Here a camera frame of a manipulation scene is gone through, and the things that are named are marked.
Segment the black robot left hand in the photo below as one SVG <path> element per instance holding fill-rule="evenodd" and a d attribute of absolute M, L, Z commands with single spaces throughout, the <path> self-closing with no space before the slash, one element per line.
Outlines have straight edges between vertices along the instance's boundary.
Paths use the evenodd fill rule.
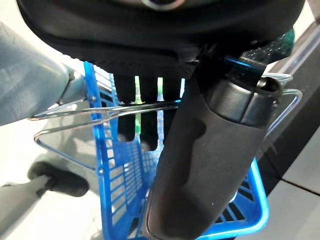
<path fill-rule="evenodd" d="M 193 240 L 224 211 L 247 174 L 281 85 L 266 66 L 286 58 L 302 0 L 19 0 L 27 26 L 54 49 L 154 92 L 186 89 L 156 169 L 143 234 Z"/>

